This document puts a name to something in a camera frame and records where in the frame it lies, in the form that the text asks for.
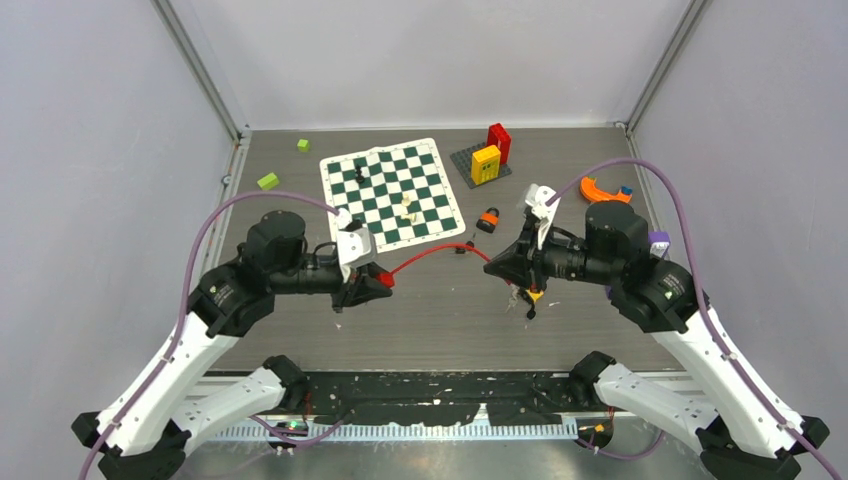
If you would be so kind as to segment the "yellow black key fob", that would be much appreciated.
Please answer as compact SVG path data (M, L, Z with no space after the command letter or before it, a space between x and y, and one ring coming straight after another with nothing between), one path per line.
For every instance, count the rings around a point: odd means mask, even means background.
M506 312L515 310L519 303L524 303L527 305L527 311L525 313L525 319L527 321L532 321L536 315L536 306L538 301L543 297L543 291L533 291L528 289L522 289L516 285L511 286L510 298L507 303Z

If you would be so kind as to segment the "black keys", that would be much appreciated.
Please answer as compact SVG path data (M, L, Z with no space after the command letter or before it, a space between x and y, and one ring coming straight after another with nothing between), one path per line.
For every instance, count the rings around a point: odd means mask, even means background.
M455 254L465 254L475 248L475 237L476 234L473 233L464 243L464 247L455 247Z

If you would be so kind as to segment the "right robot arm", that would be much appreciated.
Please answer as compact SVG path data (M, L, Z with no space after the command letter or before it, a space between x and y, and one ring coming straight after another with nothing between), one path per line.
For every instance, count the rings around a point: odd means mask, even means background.
M693 270L652 252L648 224L630 205L591 205L583 237L539 239L540 224L528 214L517 240L485 264L485 273L531 290L551 279L604 286L618 313L663 346L705 394L694 401L592 352L570 373L577 406L604 404L642 417L686 444L717 479L794 479L798 456L819 453L827 425L798 414L766 385Z

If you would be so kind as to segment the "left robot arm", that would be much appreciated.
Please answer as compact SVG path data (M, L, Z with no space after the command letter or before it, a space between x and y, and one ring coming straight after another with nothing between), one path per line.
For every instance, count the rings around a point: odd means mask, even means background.
M200 278L167 341L131 386L108 408L76 418L73 432L100 455L105 478L169 479L200 444L241 419L306 410L309 380L283 355L208 398L188 397L207 370L273 312L279 296L326 294L335 312L391 296L367 228L346 228L327 255L309 249L305 231L296 213L264 215L233 260Z

